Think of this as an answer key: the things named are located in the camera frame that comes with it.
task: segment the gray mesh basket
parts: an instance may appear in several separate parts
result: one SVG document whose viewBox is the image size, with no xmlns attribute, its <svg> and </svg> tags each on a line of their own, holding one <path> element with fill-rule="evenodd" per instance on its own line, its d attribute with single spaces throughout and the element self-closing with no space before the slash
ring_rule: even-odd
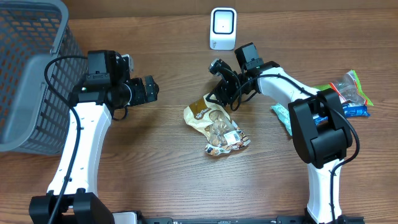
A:
<svg viewBox="0 0 398 224">
<path fill-rule="evenodd" d="M 0 0 L 0 152 L 62 152 L 69 109 L 50 90 L 44 68 L 63 55 L 82 55 L 59 0 Z M 78 58 L 53 64 L 51 83 L 65 97 L 86 71 Z"/>
</svg>

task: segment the plastic basket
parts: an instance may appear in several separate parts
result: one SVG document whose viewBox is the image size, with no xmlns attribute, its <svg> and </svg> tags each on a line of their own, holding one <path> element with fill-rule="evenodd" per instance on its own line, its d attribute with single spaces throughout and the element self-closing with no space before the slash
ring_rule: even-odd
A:
<svg viewBox="0 0 398 224">
<path fill-rule="evenodd" d="M 63 55 L 82 55 L 59 0 L 0 0 L 0 152 L 62 152 L 69 109 L 50 90 L 44 68 Z M 78 58 L 53 64 L 49 79 L 65 97 L 86 71 Z"/>
</svg>

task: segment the white router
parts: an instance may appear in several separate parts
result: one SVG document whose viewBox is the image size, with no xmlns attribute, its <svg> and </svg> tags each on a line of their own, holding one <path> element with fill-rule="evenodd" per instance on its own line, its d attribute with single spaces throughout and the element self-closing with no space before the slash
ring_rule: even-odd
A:
<svg viewBox="0 0 398 224">
<path fill-rule="evenodd" d="M 233 8 L 217 7 L 211 12 L 210 48 L 213 50 L 233 50 L 236 41 L 236 20 L 238 15 Z"/>
</svg>

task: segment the blue package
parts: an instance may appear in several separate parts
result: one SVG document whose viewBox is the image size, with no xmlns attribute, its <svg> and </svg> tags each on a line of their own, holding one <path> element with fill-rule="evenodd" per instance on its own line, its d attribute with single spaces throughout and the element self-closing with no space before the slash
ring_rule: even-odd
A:
<svg viewBox="0 0 398 224">
<path fill-rule="evenodd" d="M 343 104 L 344 114 L 347 118 L 356 117 L 356 116 L 370 116 L 368 113 L 367 106 L 349 106 L 349 104 Z M 320 124 L 322 121 L 327 121 L 328 117 L 317 117 L 314 118 L 315 125 Z"/>
</svg>

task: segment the crumpled snack bag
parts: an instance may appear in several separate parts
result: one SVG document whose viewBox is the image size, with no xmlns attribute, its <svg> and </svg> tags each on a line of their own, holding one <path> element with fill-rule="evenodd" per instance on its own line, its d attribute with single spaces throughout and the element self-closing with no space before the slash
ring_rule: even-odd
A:
<svg viewBox="0 0 398 224">
<path fill-rule="evenodd" d="M 222 106 L 207 102 L 206 96 L 184 109 L 186 124 L 206 136 L 208 144 L 205 151 L 218 156 L 247 146 L 249 138 Z"/>
</svg>

